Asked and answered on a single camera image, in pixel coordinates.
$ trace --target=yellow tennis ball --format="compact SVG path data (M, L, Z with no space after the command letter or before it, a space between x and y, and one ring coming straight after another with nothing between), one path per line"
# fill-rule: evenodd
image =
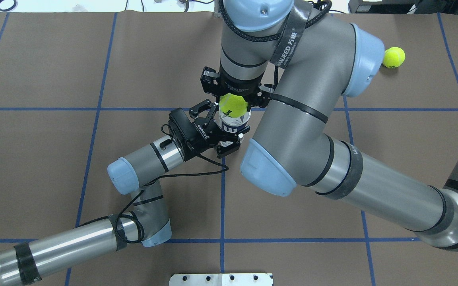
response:
M228 93L220 97L220 111L232 118L243 116L247 112L248 103L242 96Z
M385 58L383 59L383 65L387 68L393 69L398 68L406 59L404 50L399 47L392 47L385 51Z

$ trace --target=wire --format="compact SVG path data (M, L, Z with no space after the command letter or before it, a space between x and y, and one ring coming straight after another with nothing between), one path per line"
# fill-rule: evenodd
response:
M203 2L203 1L199 1L199 0L189 0L189 1L198 2L198 3L202 3L202 4L209 4L209 3L215 2L215 0L211 0L211 1L209 1L209 2Z
M315 5L325 5L325 7L321 10L321 12L319 14L317 14L316 16L314 16L314 18L312 18L311 20L309 20L307 22L307 24L305 24L305 28L308 28L308 27L311 27L313 24L317 23L324 15L326 15L328 13L328 11L330 10L331 8L331 1L320 1L318 3L314 3ZM220 14L222 15L222 19L224 20L225 24L238 36L240 36L240 38L243 38L247 41L250 41L250 42L270 42L270 41L274 41L274 40L278 40L280 38L280 36L282 35L282 31L278 34L274 34L274 35L270 35L270 36L265 36L265 37L254 37L254 36L251 36L249 34L246 34L244 33L243 31L241 31L240 29L238 29L234 24L233 22L231 21L231 19L229 18L229 16L227 15L227 12L225 11L225 7L224 7L224 3L223 3L223 0L218 0L218 6L219 6L219 9L220 9Z
M140 0L140 5L142 6L142 11L144 12L144 3L142 2L142 0ZM125 11L127 11L128 9L128 0L127 0L127 3L125 4Z

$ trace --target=blue joint cap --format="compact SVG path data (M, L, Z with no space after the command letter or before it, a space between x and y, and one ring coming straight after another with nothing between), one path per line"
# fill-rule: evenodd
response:
M173 236L173 232L171 230L171 220L169 219L165 226L163 226L163 228L160 229L156 234L146 240L143 240L142 245L144 247L153 247L171 239L171 236Z
M125 158L118 158L107 167L107 173L120 194L130 194L139 189L139 179Z
M296 187L291 175L254 139L250 139L240 171L250 183L270 194L287 197Z
M342 95L356 97L370 85L378 73L385 56L385 46L379 38L360 29L356 24L351 25L356 35L355 61L351 79Z
M242 31L262 31L282 21L294 0L224 0L233 24Z

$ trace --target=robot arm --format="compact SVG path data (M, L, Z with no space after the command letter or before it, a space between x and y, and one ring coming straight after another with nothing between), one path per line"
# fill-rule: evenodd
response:
M218 1L227 24L220 71L205 68L203 88L217 100L231 92L251 106L267 106L242 161L243 176L279 196L309 187L412 230L432 246L458 251L458 163L437 189L323 134L338 97L357 96L370 84L383 43L354 24L323 17L329 4L320 12L303 0L227 0L226 7ZM277 86L260 85L269 61L286 68ZM223 131L213 120L217 110L204 101L189 110L193 122L173 110L170 134L109 165L117 190L134 197L133 211L0 251L0 285L32 284L130 242L167 241L171 227L158 179L174 176L164 174L209 148L219 158L238 150L249 131Z
M221 77L231 83L248 81L251 76L243 75L250 74L251 66L273 61L277 52L286 56L285 50L275 47L281 47L289 35L291 15L278 22L271 14L262 17L263 12L280 14L280 8L287 9L281 6L284 3L293 5L291 12L305 9L301 0L284 0L261 10L226 1L228 17L237 28L252 31L248 34L263 37L283 32L277 41L253 42L238 36L230 24L224 26ZM320 12L311 9L304 14L314 18ZM458 182L458 165L447 185L437 189L323 134L338 97L360 94L376 74L383 54L380 40L336 18L324 17L305 29L250 140L241 172L269 193L287 196L297 185L309 187L412 230L432 246L458 251L458 183L453 183ZM230 87L238 92L239 86ZM246 92L239 94L249 98Z

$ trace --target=black cable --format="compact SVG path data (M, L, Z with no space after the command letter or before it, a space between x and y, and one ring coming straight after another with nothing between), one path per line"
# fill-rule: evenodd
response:
M331 1L327 1L326 4L323 3L323 5L326 5L326 6L321 10L321 12L319 14L314 16L314 18L312 18L311 20L309 20L307 22L307 24L305 24L305 28L311 27L313 24L317 23L324 15L326 15L328 13L328 11L330 10L332 3L331 3ZM220 14L222 15L222 19L224 20L225 24L236 35L240 36L241 38L243 38L243 39L245 39L247 41L260 42L260 43L262 43L262 42L270 42L270 41L278 40L280 38L280 35L282 35L282 32L280 32L278 34L270 35L270 36L265 36L265 37L254 37L254 36L251 36L249 34L246 34L243 31L241 31L240 29L238 29L233 24L231 19L229 19L229 16L227 15L227 12L225 11L223 0L218 0L218 6L219 6L219 9L220 9Z
M8 11L13 10L16 6L17 6L17 0L13 0L13 5L12 5L10 8L1 9L1 7L0 7L0 11L2 11L2 12L8 12Z
M140 5L142 6L142 11L144 12L144 3L142 2L142 0L140 0ZM127 3L125 5L125 11L127 11L128 9L128 0L127 0Z
M188 8L190 7L190 3L188 2L188 0L183 0L183 2L185 3L185 13L188 12Z
M211 0L211 1L209 1L209 2L203 2L203 1L199 1L199 0L189 0L189 1L198 2L198 3L202 3L202 4L209 4L209 3L215 2L215 0Z

